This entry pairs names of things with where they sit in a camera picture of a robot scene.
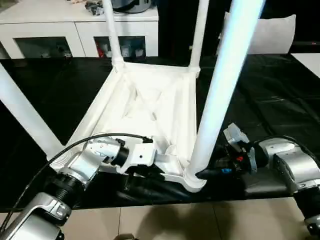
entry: floor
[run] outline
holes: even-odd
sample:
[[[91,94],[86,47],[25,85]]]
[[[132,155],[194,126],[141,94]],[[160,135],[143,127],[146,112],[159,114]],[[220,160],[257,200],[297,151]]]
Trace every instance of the floor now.
[[[303,220],[292,198],[277,198],[75,210],[63,232],[66,240],[309,240]]]

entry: black cable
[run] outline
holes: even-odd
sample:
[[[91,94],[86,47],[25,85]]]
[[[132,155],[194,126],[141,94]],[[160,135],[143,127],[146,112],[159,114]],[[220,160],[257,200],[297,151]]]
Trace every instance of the black cable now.
[[[43,170],[45,168],[47,168],[50,164],[52,164],[55,160],[57,160],[57,158],[59,158],[61,155],[65,154],[66,152],[68,152],[70,149],[74,148],[75,146],[79,145],[79,144],[83,144],[89,140],[92,139],[98,139],[98,138],[103,138],[103,137],[112,137],[112,136],[124,136],[124,137],[131,137],[131,138],[138,138],[138,139],[142,139],[144,141],[150,140],[148,137],[146,136],[141,136],[141,135],[136,135],[136,134],[130,134],[130,133],[103,133],[103,134],[97,134],[94,136],[88,136],[85,137],[81,140],[78,140],[72,144],[70,144],[69,146],[67,146],[65,149],[63,149],[62,151],[60,151],[59,153],[57,153],[53,158],[51,158],[31,179],[31,181],[25,186],[23,192],[21,193],[21,195],[19,196],[19,198],[17,199],[17,201],[15,202],[14,206],[12,207],[12,209],[8,212],[7,216],[5,217],[1,227],[0,227],[0,234],[6,229],[8,222],[12,216],[12,214],[14,213],[14,209],[17,208],[18,204],[21,202],[22,198],[24,197],[25,193],[27,192],[27,190],[29,189],[29,187],[31,186],[31,184],[35,181],[35,179],[43,172]]]

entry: glass cabinet door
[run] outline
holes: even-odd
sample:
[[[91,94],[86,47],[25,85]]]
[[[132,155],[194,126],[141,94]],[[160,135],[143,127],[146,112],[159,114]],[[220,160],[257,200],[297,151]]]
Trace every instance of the glass cabinet door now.
[[[9,57],[6,49],[4,48],[2,43],[0,42],[0,59],[9,59],[9,58],[10,57]]]
[[[94,37],[98,56],[111,58],[112,52],[107,36]],[[146,56],[146,41],[144,36],[119,36],[121,55],[124,58],[138,58]]]
[[[20,37],[14,39],[25,58],[69,58],[72,57],[66,38]]]

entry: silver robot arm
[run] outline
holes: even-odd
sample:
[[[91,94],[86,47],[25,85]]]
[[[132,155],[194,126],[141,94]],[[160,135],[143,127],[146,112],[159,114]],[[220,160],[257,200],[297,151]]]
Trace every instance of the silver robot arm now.
[[[257,151],[264,153],[269,168],[282,175],[310,234],[320,237],[320,167],[316,157],[301,144],[281,137],[259,142]]]
[[[103,163],[114,165],[120,171],[153,162],[156,154],[153,143],[137,144],[132,151],[124,144],[122,140],[110,137],[89,140],[57,173],[45,191],[38,193],[25,207],[0,240],[63,240],[60,227],[66,223],[72,208]]]
[[[258,161],[280,173],[305,217],[309,232],[320,237],[320,164],[313,153],[288,136],[250,143],[234,123],[224,130],[224,135],[237,152],[246,152],[252,173],[256,172]]]

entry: black table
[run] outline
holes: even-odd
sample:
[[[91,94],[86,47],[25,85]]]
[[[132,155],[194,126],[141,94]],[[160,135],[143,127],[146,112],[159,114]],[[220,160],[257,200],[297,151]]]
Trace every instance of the black table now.
[[[178,62],[147,57],[136,62],[180,65]],[[216,59],[201,61],[196,81],[199,124]],[[112,69],[109,59],[19,59],[2,60],[11,77],[35,109],[66,144],[90,103]],[[247,57],[233,94],[223,128],[236,123],[251,140],[269,135],[288,135],[320,157],[320,79],[291,55],[250,55]],[[46,162],[46,156],[10,112],[0,104],[1,160],[0,212],[6,212],[27,182]],[[216,148],[225,144],[219,136]],[[19,208],[41,191],[47,169],[26,194]],[[209,180],[198,193],[179,184],[153,179],[100,173],[88,188],[78,208],[123,207],[167,203],[191,203],[288,196],[279,176],[261,168],[255,175]]]

